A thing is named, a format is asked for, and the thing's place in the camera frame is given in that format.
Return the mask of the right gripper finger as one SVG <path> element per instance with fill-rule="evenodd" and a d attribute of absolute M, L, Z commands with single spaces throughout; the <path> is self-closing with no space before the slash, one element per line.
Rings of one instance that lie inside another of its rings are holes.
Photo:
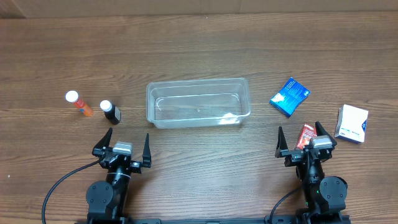
<path fill-rule="evenodd" d="M 276 151 L 281 152 L 281 151 L 288 151 L 289 148 L 287 146 L 287 142 L 285 140 L 284 132 L 282 129 L 282 126 L 279 126 L 278 128 L 278 142 L 277 142 L 277 147 Z"/>
<path fill-rule="evenodd" d="M 319 121 L 315 122 L 315 128 L 317 130 L 317 136 L 328 136 L 332 145 L 336 145 L 336 140 L 323 128 Z"/>

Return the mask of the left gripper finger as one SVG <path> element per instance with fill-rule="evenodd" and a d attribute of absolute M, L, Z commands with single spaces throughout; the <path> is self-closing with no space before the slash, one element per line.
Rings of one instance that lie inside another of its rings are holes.
<path fill-rule="evenodd" d="M 98 141 L 93 149 L 103 149 L 104 147 L 108 147 L 110 144 L 112 133 L 113 129 L 109 128 L 107 133 Z"/>
<path fill-rule="evenodd" d="M 143 153 L 142 153 L 142 163 L 143 164 L 151 164 L 152 163 L 150 146 L 149 146 L 149 134 L 146 134 L 146 140 L 145 140 L 144 149 L 143 149 Z"/>

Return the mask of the black bottle white cap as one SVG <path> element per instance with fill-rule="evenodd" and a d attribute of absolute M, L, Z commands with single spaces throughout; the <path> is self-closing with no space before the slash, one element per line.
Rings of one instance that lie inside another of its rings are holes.
<path fill-rule="evenodd" d="M 109 100 L 103 100 L 100 108 L 104 111 L 105 117 L 113 124 L 117 125 L 121 121 L 121 112 L 119 108 Z"/>

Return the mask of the white box blue trim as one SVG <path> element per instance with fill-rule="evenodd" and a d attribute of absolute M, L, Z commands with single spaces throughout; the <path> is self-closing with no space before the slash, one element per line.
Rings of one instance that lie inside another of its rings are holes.
<path fill-rule="evenodd" d="M 335 137 L 356 143 L 363 143 L 365 140 L 368 114 L 368 110 L 351 105 L 340 107 Z"/>

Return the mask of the orange bottle white cap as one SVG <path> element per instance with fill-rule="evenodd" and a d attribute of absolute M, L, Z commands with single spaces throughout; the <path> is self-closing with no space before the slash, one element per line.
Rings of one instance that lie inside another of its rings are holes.
<path fill-rule="evenodd" d="M 69 102 L 74 104 L 85 116 L 92 116 L 93 110 L 90 106 L 88 106 L 83 99 L 80 97 L 77 91 L 70 90 L 66 92 L 65 99 Z"/>

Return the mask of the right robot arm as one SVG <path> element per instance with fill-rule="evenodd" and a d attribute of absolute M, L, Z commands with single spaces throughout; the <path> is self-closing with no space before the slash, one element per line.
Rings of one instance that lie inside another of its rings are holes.
<path fill-rule="evenodd" d="M 302 149 L 290 151 L 284 132 L 278 129 L 278 142 L 275 157 L 285 159 L 286 167 L 295 167 L 301 184 L 283 196 L 272 208 L 265 223 L 350 223 L 348 215 L 342 215 L 346 208 L 347 182 L 338 176 L 326 176 L 322 163 L 332 158 L 337 142 L 323 128 L 315 123 L 317 135 L 312 137 Z M 293 215 L 276 215 L 276 208 L 288 197 L 302 190 L 307 207 L 296 210 Z"/>

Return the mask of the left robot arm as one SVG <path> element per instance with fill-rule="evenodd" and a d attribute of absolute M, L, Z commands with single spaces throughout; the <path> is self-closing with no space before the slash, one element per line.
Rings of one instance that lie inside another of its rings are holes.
<path fill-rule="evenodd" d="M 113 129 L 109 128 L 92 150 L 92 155 L 99 158 L 98 164 L 108 173 L 105 180 L 91 184 L 86 191 L 87 223 L 133 223 L 124 213 L 131 174 L 140 174 L 143 168 L 152 165 L 149 135 L 144 143 L 142 160 L 134 161 L 131 159 L 131 143 L 118 141 L 113 147 L 109 145 L 112 133 Z"/>

